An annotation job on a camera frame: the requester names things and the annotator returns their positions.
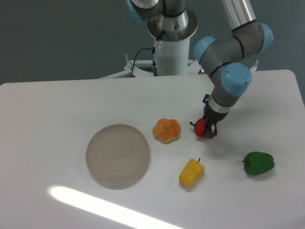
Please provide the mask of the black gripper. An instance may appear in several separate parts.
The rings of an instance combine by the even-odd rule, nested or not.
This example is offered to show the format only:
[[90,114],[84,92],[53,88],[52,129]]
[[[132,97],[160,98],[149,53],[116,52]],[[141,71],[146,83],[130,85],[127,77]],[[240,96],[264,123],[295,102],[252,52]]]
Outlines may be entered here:
[[217,125],[219,121],[223,120],[230,112],[229,106],[218,104],[212,94],[206,94],[203,98],[203,117],[211,121],[205,123],[203,138],[213,139],[217,136]]

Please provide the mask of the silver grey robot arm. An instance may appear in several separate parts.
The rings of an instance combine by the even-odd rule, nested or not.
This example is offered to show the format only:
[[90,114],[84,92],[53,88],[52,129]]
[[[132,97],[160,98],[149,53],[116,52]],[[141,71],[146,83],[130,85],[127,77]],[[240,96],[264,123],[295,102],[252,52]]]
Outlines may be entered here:
[[[223,120],[252,80],[252,72],[241,64],[250,55],[268,49],[273,33],[268,25],[258,23],[248,0],[224,0],[232,35],[219,42],[204,37],[197,42],[193,54],[208,75],[214,89],[203,98],[203,117],[193,123],[201,138],[214,138],[217,123]],[[129,0],[127,6],[137,21],[147,21],[154,37],[151,49],[152,72],[158,75],[186,74],[190,38],[198,21],[184,0]]]

